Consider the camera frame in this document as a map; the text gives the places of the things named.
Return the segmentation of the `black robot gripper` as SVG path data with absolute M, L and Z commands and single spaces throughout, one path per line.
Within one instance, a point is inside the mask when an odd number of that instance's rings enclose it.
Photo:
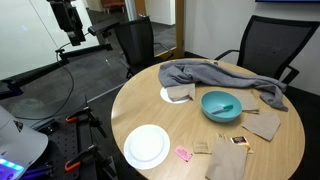
M 72 0 L 47 0 L 59 27 L 67 34 L 71 44 L 78 46 L 85 41 L 83 25 Z

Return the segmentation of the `white grey robot base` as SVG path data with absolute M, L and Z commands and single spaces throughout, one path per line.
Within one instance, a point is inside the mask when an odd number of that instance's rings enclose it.
M 0 106 L 0 180 L 18 180 L 43 154 L 48 137 Z

